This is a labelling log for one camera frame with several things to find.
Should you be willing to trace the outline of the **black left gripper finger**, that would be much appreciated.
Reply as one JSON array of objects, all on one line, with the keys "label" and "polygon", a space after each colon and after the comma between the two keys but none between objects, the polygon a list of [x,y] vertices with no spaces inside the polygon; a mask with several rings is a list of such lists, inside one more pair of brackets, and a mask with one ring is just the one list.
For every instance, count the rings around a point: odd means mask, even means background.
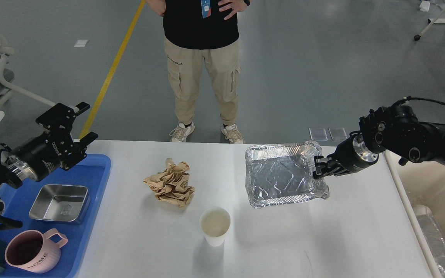
[{"label": "black left gripper finger", "polygon": [[90,109],[90,105],[85,102],[80,102],[73,108],[57,103],[39,116],[36,123],[42,125],[47,131],[49,141],[55,141],[57,144],[71,143],[73,123],[79,115],[88,109]]},{"label": "black left gripper finger", "polygon": [[85,152],[88,149],[88,145],[90,145],[98,137],[99,136],[97,133],[89,132],[79,141],[72,142],[72,144],[70,144],[67,149],[64,149],[62,153],[62,169],[68,171],[76,164],[84,160],[85,157],[87,157],[87,154]]}]

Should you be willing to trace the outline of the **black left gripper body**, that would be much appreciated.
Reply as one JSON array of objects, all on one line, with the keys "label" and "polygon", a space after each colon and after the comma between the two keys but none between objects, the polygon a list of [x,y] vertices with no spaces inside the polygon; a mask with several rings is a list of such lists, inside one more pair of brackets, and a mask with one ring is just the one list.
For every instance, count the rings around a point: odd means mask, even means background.
[{"label": "black left gripper body", "polygon": [[70,134],[63,137],[43,133],[11,151],[8,170],[20,181],[27,178],[39,182],[57,168],[68,171],[72,165],[67,161],[72,148]]}]

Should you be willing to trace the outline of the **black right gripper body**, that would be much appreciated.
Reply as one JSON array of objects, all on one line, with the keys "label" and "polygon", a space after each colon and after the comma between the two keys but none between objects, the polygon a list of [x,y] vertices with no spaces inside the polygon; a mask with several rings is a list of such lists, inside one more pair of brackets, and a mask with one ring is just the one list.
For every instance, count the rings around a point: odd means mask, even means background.
[{"label": "black right gripper body", "polygon": [[329,176],[341,176],[376,164],[379,155],[367,148],[362,134],[355,134],[339,144],[329,157]]}]

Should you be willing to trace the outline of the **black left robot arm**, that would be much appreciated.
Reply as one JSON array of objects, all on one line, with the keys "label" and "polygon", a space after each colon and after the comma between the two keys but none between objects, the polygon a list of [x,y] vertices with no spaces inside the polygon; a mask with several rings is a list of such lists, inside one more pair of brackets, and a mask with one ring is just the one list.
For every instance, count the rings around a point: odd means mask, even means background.
[{"label": "black left robot arm", "polygon": [[[44,132],[33,137],[15,149],[0,144],[0,185],[7,184],[20,188],[27,178],[39,182],[57,168],[65,171],[74,167],[87,156],[88,145],[97,139],[95,132],[89,132],[79,141],[71,136],[77,116],[90,109],[80,102],[74,107],[57,103],[36,119]],[[5,203],[0,197],[0,230],[17,229],[23,223],[2,216]]]}]

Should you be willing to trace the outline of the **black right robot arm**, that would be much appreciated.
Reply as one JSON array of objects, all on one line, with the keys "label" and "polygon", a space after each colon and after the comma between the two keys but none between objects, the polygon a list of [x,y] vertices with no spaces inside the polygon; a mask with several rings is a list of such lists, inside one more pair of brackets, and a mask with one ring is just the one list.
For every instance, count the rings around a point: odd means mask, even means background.
[{"label": "black right robot arm", "polygon": [[445,166],[445,124],[421,122],[405,97],[361,117],[359,130],[337,145],[327,157],[315,156],[314,179],[360,172],[388,150],[399,155],[399,165],[436,161]]}]

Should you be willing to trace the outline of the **person's right hand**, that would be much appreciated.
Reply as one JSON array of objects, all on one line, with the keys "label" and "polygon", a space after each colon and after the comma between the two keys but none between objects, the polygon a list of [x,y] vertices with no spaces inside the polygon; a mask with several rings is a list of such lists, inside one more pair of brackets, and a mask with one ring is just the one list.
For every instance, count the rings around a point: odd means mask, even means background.
[{"label": "person's right hand", "polygon": [[166,12],[165,0],[145,0],[145,2],[158,16],[164,17]]}]

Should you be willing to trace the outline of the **person's left hand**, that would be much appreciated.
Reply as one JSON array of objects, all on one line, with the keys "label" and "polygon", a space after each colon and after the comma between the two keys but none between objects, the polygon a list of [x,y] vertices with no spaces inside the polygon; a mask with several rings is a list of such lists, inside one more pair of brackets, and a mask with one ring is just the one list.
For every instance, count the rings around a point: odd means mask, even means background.
[{"label": "person's left hand", "polygon": [[224,17],[224,20],[228,20],[239,12],[245,11],[251,3],[252,0],[219,0],[218,6],[220,12],[230,10],[230,13]]}]

